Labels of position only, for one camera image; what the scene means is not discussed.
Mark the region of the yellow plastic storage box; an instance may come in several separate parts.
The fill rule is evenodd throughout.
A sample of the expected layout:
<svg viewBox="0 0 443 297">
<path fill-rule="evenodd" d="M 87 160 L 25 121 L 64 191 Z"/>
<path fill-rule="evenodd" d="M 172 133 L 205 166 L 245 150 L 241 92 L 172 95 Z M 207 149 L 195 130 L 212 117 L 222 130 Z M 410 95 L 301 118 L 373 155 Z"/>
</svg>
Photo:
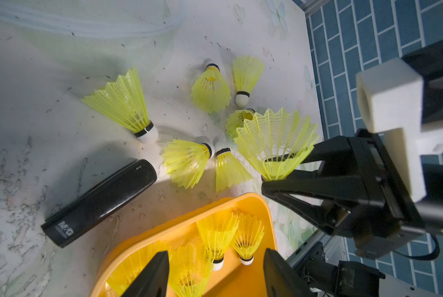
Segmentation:
<svg viewBox="0 0 443 297">
<path fill-rule="evenodd" d="M 263 259 L 276 250 L 264 198 L 224 198 L 117 246 L 103 262 L 94 297 L 120 297 L 160 251 L 169 253 L 167 297 L 265 297 Z"/>
</svg>

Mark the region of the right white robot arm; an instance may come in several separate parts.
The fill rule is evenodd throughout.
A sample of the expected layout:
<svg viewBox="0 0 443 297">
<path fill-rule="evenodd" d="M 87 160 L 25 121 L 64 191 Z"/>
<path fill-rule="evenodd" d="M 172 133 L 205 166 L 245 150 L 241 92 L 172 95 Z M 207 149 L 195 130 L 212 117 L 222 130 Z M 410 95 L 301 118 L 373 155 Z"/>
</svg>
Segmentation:
<svg viewBox="0 0 443 297">
<path fill-rule="evenodd" d="M 443 165 L 419 166 L 426 195 L 414 202 L 381 138 L 365 129 L 316 144 L 306 161 L 319 161 L 320 168 L 265 181 L 262 194 L 326 235 L 352 238 L 357 256 L 377 259 L 425 233 L 443 235 Z M 268 295 L 305 297 L 314 290 L 334 297 L 379 295 L 384 273 L 358 262 L 329 264 L 322 252 L 321 241 L 300 247 L 288 261 L 266 250 Z"/>
</svg>

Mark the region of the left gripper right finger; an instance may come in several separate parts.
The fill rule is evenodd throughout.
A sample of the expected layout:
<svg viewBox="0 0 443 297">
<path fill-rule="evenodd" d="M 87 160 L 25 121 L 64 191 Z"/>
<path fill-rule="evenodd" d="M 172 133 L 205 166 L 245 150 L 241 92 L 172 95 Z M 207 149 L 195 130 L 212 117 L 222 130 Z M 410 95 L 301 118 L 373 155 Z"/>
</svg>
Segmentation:
<svg viewBox="0 0 443 297">
<path fill-rule="evenodd" d="M 274 250 L 267 248 L 263 257 L 263 274 L 268 297 L 314 297 L 307 283 Z"/>
</svg>

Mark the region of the yellow shuttlecock bottom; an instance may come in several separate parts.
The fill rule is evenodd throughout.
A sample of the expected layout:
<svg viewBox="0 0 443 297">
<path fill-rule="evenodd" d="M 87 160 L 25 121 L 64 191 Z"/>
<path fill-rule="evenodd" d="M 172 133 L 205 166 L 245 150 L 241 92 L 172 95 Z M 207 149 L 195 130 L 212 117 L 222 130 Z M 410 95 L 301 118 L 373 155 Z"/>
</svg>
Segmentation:
<svg viewBox="0 0 443 297">
<path fill-rule="evenodd" d="M 230 210 L 221 210 L 199 220 L 196 224 L 205 250 L 213 259 L 213 271 L 221 270 L 225 261 L 225 252 L 238 229 L 239 216 Z"/>
</svg>

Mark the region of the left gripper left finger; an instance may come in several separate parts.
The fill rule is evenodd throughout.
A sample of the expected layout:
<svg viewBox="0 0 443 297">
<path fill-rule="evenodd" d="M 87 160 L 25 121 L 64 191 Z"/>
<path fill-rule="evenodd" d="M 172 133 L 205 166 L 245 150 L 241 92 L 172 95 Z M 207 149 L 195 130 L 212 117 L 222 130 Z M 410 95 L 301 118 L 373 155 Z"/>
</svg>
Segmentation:
<svg viewBox="0 0 443 297">
<path fill-rule="evenodd" d="M 169 278 L 169 252 L 157 252 L 122 297 L 165 297 Z"/>
</svg>

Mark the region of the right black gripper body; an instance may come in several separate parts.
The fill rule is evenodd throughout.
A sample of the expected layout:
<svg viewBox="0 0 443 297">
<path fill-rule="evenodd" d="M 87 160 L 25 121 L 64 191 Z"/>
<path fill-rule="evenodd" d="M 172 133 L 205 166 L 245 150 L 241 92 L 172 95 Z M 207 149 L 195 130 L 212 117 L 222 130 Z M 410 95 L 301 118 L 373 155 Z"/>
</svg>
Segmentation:
<svg viewBox="0 0 443 297">
<path fill-rule="evenodd" d="M 422 164 L 426 195 L 413 202 L 377 134 L 359 129 L 347 141 L 365 187 L 352 196 L 361 208 L 351 226 L 357 256 L 378 259 L 427 233 L 443 236 L 443 165 Z"/>
</svg>

